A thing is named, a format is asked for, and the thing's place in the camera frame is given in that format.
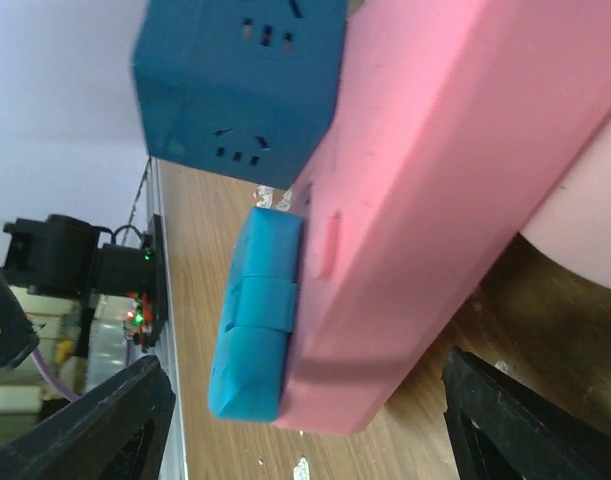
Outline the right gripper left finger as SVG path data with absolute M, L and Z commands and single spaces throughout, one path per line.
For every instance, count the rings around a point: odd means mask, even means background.
M 157 479 L 176 395 L 147 355 L 0 446 L 0 479 Z

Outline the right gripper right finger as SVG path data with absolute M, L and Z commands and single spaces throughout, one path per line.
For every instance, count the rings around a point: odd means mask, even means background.
M 444 418 L 461 479 L 611 479 L 611 437 L 455 347 Z

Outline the light blue plug adapter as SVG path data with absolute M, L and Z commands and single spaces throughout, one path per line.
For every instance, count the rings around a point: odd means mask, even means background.
M 236 241 L 208 387 L 220 419 L 271 423 L 294 329 L 302 219 L 253 208 Z

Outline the pink power strip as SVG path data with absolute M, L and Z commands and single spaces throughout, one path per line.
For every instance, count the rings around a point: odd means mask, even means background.
M 611 1 L 368 1 L 306 221 L 276 426 L 363 430 L 611 114 Z

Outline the dark blue cube socket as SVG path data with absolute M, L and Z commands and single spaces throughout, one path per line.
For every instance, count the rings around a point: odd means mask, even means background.
M 132 54 L 148 153 L 289 188 L 335 110 L 343 1 L 152 1 Z

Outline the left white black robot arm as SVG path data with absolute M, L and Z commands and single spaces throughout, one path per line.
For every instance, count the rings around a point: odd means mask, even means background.
M 11 236 L 0 267 L 0 368 L 17 368 L 39 345 L 39 338 L 13 286 L 31 294 L 86 304 L 93 294 L 153 299 L 164 271 L 161 217 L 154 215 L 139 247 L 117 243 L 114 231 L 72 217 L 51 214 L 44 221 L 19 218 L 6 223 Z

